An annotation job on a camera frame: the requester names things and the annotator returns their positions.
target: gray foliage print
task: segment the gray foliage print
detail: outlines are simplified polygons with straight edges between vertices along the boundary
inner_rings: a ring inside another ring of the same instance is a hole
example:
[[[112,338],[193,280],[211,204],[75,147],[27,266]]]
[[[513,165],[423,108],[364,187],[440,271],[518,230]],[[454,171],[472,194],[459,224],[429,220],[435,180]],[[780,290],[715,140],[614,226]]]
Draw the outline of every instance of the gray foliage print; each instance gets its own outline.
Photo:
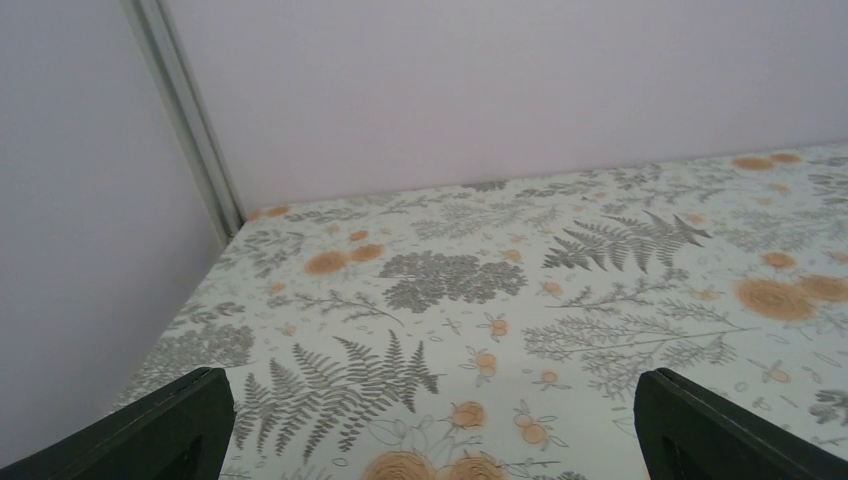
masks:
[[[447,203],[440,219],[419,220],[412,224],[418,238],[463,238],[483,228],[504,228],[516,223],[540,228],[559,218],[557,207],[538,205],[525,199],[490,205]]]
[[[816,423],[836,421],[843,427],[848,427],[848,392],[819,390],[816,400],[818,403],[809,408],[810,414],[816,417]]]
[[[808,177],[816,185],[816,196],[824,197],[822,203],[825,205],[848,204],[848,174],[815,174]]]
[[[404,359],[397,335],[389,330],[389,346],[384,355],[371,347],[335,338],[347,354],[343,361],[309,351],[295,344],[292,355],[297,371],[275,359],[269,362],[271,385],[262,385],[253,373],[245,381],[244,402],[238,414],[233,438],[239,449],[256,435],[257,452],[262,453],[274,431],[275,451],[282,454],[303,429],[309,429],[303,462],[321,441],[339,429],[339,449],[351,449],[369,421],[395,404],[415,413],[419,387],[437,394],[437,376],[424,362],[424,343]]]
[[[177,317],[168,325],[168,330],[176,330],[183,325],[206,324],[222,317],[232,317],[244,313],[244,305],[235,302],[221,302],[208,307],[200,301],[190,301],[177,314]]]
[[[677,215],[674,223],[645,212],[651,217],[650,224],[638,220],[604,216],[620,226],[598,223],[586,223],[575,220],[574,224],[582,230],[564,228],[572,240],[554,237],[563,247],[551,248],[545,256],[544,268],[581,267],[591,270],[590,261],[606,270],[606,261],[620,271],[624,271],[627,257],[633,255],[636,265],[643,272],[648,271],[648,261],[652,256],[666,268],[674,267],[674,254],[685,245],[701,247],[696,237],[712,238],[705,230],[686,224]]]
[[[462,188],[471,188],[475,192],[491,192],[495,190],[503,190],[506,187],[505,180],[497,180],[492,182],[466,183]]]
[[[250,362],[250,327],[207,324],[178,336],[164,336],[118,397],[118,408],[138,400],[198,367],[233,368]]]
[[[549,475],[533,475],[533,480],[588,480],[585,476],[576,472],[563,472],[556,477]]]
[[[643,277],[633,288],[616,285],[598,299],[584,290],[558,306],[582,314],[524,329],[525,349],[542,359],[579,360],[583,371],[596,377],[589,386],[620,401],[632,397],[645,370],[660,365],[685,369],[704,362],[725,365],[736,358],[726,336],[750,329],[732,324],[727,313],[697,303],[654,300],[650,295],[680,286],[685,278],[685,273],[670,270],[660,281]],[[626,313],[622,304],[628,306]],[[639,314],[634,307],[653,308]]]
[[[331,312],[341,312],[344,315],[341,320],[342,323],[362,318],[385,317],[403,326],[403,322],[399,318],[378,308],[377,302],[373,298],[361,292],[355,293],[350,298],[344,297],[337,290],[330,290],[326,297],[296,293],[292,298],[278,295],[268,300],[268,307],[272,309],[292,304],[300,310],[318,310],[324,317]]]
[[[268,278],[283,262],[300,253],[303,241],[304,235],[298,232],[256,230],[230,245],[215,268],[229,270],[247,258],[253,263],[256,278]]]
[[[593,188],[604,186],[596,180],[576,180],[574,182],[553,182],[542,188],[525,188],[518,192],[515,198],[547,198],[554,195],[586,195]]]
[[[790,214],[737,209],[730,217],[742,220],[747,228],[728,227],[717,222],[713,233],[724,237],[747,253],[770,250],[801,251],[816,241],[848,241],[848,212],[825,207]]]
[[[527,285],[521,268],[507,262],[481,264],[471,255],[448,256],[429,250],[393,257],[378,276],[399,280],[383,293],[389,306],[413,313],[425,312],[444,297],[483,304],[499,291],[517,295]]]

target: fern print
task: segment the fern print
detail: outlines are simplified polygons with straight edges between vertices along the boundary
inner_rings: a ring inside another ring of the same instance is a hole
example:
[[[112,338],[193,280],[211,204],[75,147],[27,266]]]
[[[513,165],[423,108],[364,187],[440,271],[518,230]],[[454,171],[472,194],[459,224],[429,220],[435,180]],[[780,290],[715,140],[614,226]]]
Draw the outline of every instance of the fern print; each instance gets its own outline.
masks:
[[[404,359],[397,335],[389,330],[389,346],[382,356],[371,347],[334,337],[345,350],[344,361],[308,351],[300,344],[292,349],[297,372],[269,362],[271,386],[262,385],[253,373],[244,384],[244,401],[239,404],[233,437],[243,449],[255,435],[262,453],[273,432],[275,451],[283,453],[308,424],[303,461],[306,463],[321,442],[338,430],[339,449],[349,451],[359,434],[379,413],[395,404],[415,413],[419,388],[437,394],[437,376],[424,361],[424,343]]]
[[[544,268],[581,267],[591,270],[594,263],[602,270],[609,262],[619,271],[624,271],[624,263],[629,255],[636,259],[640,270],[648,272],[648,261],[655,256],[666,268],[674,267],[674,254],[685,245],[702,247],[696,237],[712,238],[705,230],[697,229],[685,223],[677,215],[674,223],[645,212],[650,224],[622,217],[605,216],[621,226],[590,224],[575,220],[582,229],[563,229],[573,240],[554,237],[563,247],[552,248],[545,256]]]
[[[244,238],[236,237],[215,264],[215,269],[230,270],[246,258],[252,263],[255,277],[265,279],[289,258],[299,254],[304,240],[305,236],[298,232],[255,230]]]
[[[294,304],[300,310],[318,310],[324,317],[331,312],[341,312],[344,314],[342,323],[362,318],[385,317],[403,326],[403,322],[399,318],[379,309],[374,299],[361,292],[354,294],[352,298],[345,298],[337,290],[330,290],[327,297],[317,297],[305,293],[296,293],[292,298],[278,295],[268,299],[267,304],[268,308],[271,309]]]

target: orange flower print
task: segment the orange flower print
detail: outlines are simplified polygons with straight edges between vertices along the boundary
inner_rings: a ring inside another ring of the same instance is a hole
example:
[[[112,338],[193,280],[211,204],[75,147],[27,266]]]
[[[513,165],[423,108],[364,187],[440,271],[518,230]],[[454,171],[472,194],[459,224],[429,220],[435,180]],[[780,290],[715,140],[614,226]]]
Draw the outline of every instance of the orange flower print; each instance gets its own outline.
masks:
[[[289,213],[290,210],[291,210],[291,207],[286,207],[286,206],[276,207],[276,208],[272,208],[272,209],[268,210],[267,212],[265,212],[265,215],[267,215],[269,217],[281,217],[281,216]]]
[[[807,320],[816,313],[801,289],[774,280],[745,280],[736,286],[736,297],[742,305],[775,320]]]
[[[506,475],[488,456],[460,458],[445,472],[439,472],[438,480],[504,480]]]
[[[562,287],[556,282],[539,282],[541,287],[536,295],[548,295],[559,298],[562,296]]]
[[[560,390],[571,389],[571,387],[568,386],[568,385],[562,385],[562,384],[558,383],[558,380],[559,380],[559,376],[555,372],[552,372],[550,370],[545,370],[544,372],[542,372],[541,378],[539,380],[536,380],[535,382],[533,382],[533,384],[534,385],[541,385],[543,392],[545,390],[549,389],[549,388],[558,388]]]
[[[522,263],[521,252],[519,252],[518,250],[507,250],[503,252],[503,258],[509,260],[512,263]]]
[[[362,480],[433,480],[436,470],[426,457],[411,452],[388,452],[365,469]]]
[[[739,157],[733,160],[733,166],[741,170],[771,170],[774,162],[768,158]]]
[[[450,418],[454,427],[462,429],[473,429],[482,427],[486,421],[486,413],[483,406],[477,402],[465,402],[453,406],[453,414]]]
[[[533,417],[530,413],[530,407],[524,400],[521,400],[520,408],[513,410],[516,415],[513,417],[512,423],[521,430],[521,438],[525,442],[530,445],[540,445],[542,451],[547,450],[551,443],[560,447],[568,446],[561,438],[551,435],[554,428],[548,424],[555,421],[557,417],[551,415],[539,418]]]
[[[486,316],[487,323],[481,323],[477,325],[477,328],[488,328],[491,329],[491,337],[497,343],[501,343],[499,337],[506,336],[507,330],[509,329],[509,323],[504,319],[504,315],[500,314],[497,318],[493,317],[488,313],[484,313]]]
[[[772,153],[769,159],[775,163],[798,163],[801,162],[801,157],[794,153]]]
[[[707,221],[707,217],[705,215],[690,213],[689,215],[685,215],[686,220],[689,220],[689,223],[692,225],[700,225]]]
[[[344,253],[325,252],[312,257],[303,269],[310,275],[327,275],[343,269],[347,261]]]
[[[775,381],[778,383],[789,383],[792,380],[792,377],[789,376],[784,370],[780,367],[783,365],[782,360],[778,360],[772,364],[772,366],[767,367],[760,362],[755,360],[748,359],[752,364],[763,369],[763,383],[768,383],[770,381]]]
[[[468,363],[460,364],[460,368],[466,370],[477,370],[477,380],[475,385],[480,388],[484,383],[491,382],[492,377],[497,372],[497,358],[489,353],[485,348],[474,350],[471,347],[465,347],[471,357]]]
[[[836,263],[848,265],[848,253],[845,252],[827,252],[827,256]]]
[[[358,232],[353,232],[350,234],[351,242],[359,242],[368,238],[368,232],[365,230],[359,230]]]
[[[262,210],[261,209],[260,210],[254,210],[253,213],[251,213],[250,216],[247,217],[247,223],[255,222],[256,220],[259,220],[260,218],[262,218]]]
[[[808,275],[798,282],[807,296],[828,302],[848,302],[848,281],[824,275]]]
[[[274,282],[271,285],[268,285],[268,293],[271,294],[271,295],[275,295],[277,293],[280,293],[285,289],[286,289],[285,284],[282,284],[280,282]]]
[[[704,300],[707,302],[718,300],[723,295],[722,292],[716,292],[712,289],[712,287],[706,290],[690,290],[689,296],[692,298],[696,298],[698,300]]]
[[[797,262],[785,253],[772,252],[763,255],[763,263],[778,270],[785,270],[794,267]]]
[[[365,245],[350,252],[350,258],[354,262],[368,262],[378,258],[385,251],[382,245]]]
[[[769,185],[769,188],[774,190],[775,192],[779,192],[784,195],[792,193],[792,189],[787,187],[786,185],[783,185],[782,183],[773,183]]]

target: floral tablecloth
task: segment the floral tablecloth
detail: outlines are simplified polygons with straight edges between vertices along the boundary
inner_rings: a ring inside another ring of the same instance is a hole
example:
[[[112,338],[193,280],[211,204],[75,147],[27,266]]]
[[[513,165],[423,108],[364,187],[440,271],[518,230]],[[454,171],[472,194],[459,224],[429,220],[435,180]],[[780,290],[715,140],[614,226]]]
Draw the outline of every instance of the floral tablecloth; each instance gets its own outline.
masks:
[[[848,458],[846,278],[846,144],[269,208],[118,405],[226,367],[222,478],[644,479],[666,366]]]

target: lavender wall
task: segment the lavender wall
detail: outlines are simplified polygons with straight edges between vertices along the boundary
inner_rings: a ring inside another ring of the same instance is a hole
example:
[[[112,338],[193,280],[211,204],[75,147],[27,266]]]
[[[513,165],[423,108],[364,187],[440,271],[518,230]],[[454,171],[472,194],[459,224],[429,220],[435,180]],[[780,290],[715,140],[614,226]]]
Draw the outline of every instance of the lavender wall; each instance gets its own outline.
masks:
[[[170,0],[248,210],[848,132],[844,0]]]
[[[220,250],[121,4],[0,2],[0,466],[103,415]]]

